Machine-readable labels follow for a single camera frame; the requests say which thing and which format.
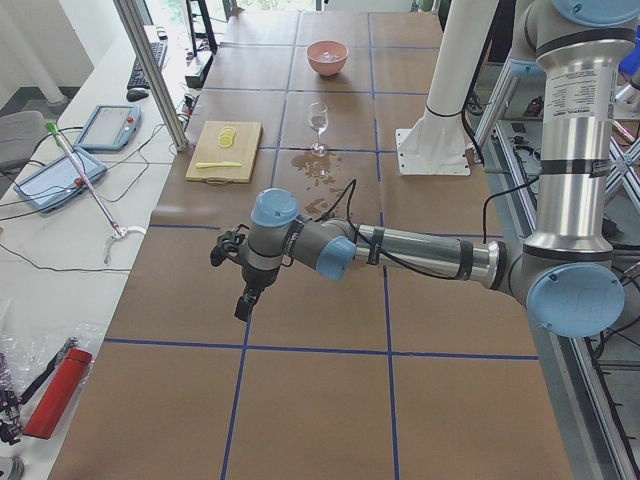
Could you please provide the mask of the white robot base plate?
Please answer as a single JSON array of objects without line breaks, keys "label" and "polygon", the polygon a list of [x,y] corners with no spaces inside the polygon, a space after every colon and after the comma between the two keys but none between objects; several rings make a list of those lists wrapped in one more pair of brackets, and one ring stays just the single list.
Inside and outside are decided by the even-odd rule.
[{"label": "white robot base plate", "polygon": [[404,176],[469,176],[466,142],[460,126],[452,129],[397,129],[398,167]]}]

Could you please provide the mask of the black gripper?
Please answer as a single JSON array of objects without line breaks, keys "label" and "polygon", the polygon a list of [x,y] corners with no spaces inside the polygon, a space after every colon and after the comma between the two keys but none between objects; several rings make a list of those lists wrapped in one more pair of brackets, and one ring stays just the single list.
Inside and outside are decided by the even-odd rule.
[{"label": "black gripper", "polygon": [[279,268],[262,270],[250,264],[242,267],[242,278],[245,288],[238,298],[234,316],[241,321],[248,321],[253,308],[258,303],[262,292],[275,283]]}]

